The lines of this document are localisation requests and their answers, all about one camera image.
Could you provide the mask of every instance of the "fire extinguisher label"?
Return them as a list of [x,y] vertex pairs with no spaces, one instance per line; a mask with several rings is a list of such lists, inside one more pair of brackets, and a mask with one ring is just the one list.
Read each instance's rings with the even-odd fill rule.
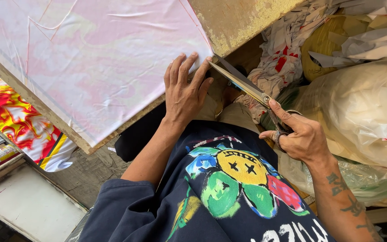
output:
[[17,153],[16,149],[11,146],[7,145],[0,149],[0,163],[5,161],[8,157],[14,156]]

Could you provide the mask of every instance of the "left hand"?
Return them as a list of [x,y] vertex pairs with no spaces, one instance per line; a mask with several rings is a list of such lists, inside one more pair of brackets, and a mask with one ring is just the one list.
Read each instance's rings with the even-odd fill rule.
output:
[[169,64],[164,75],[166,100],[166,115],[164,119],[179,125],[182,129],[202,109],[207,91],[213,82],[213,78],[207,78],[202,81],[208,68],[210,68],[207,60],[212,60],[211,57],[207,57],[202,62],[190,84],[187,83],[187,76],[189,69],[198,58],[198,53],[193,52],[186,60],[185,58],[186,55],[183,53],[175,58]]

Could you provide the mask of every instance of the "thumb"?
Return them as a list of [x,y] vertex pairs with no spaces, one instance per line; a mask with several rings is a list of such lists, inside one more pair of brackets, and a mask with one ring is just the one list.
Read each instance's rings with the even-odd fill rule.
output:
[[277,133],[277,131],[275,131],[275,130],[267,130],[267,131],[259,134],[259,138],[260,139],[269,138],[270,140],[274,141],[274,137],[276,136],[276,133]]
[[213,78],[207,78],[202,82],[200,90],[198,92],[198,99],[200,100],[201,104],[204,103],[204,99],[207,96],[207,91],[209,90],[209,87],[212,85],[213,81]]

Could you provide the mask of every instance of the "black stripe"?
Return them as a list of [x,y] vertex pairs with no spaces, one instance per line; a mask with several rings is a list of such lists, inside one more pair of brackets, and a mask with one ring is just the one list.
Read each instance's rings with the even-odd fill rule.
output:
[[43,160],[47,157],[49,157],[49,155],[53,152],[53,150],[55,149],[55,147],[58,145],[59,141],[61,140],[62,136],[64,135],[64,133],[61,133],[58,137],[58,139],[56,140],[55,144],[53,145],[53,147],[51,148],[51,150],[47,153],[46,157],[42,158],[40,160],[40,162],[38,162],[38,166],[41,166],[41,163],[43,162]]

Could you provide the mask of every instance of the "navy t-shirt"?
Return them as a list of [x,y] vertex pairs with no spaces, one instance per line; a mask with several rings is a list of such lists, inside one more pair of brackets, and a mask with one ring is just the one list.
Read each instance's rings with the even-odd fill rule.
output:
[[107,181],[80,241],[335,241],[274,167],[276,153],[255,132],[192,121],[157,191]]

